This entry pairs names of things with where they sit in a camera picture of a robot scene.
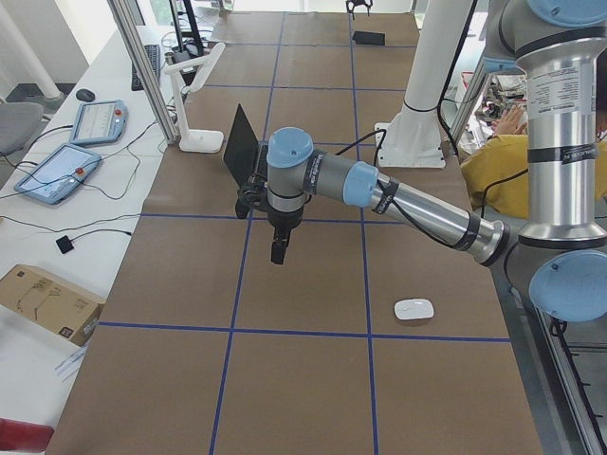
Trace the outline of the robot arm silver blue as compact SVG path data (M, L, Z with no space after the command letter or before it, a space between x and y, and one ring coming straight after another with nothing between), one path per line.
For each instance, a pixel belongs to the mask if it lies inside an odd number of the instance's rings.
M602 1L494 1L486 52L526 76L528 218L517 233L382 173L314 147L285 127L268 143L271 260L281 264L310 195L367 208L468 253L501 263L511 284L547 315L570 322L606 313L606 232L595 220L596 71L606 47Z

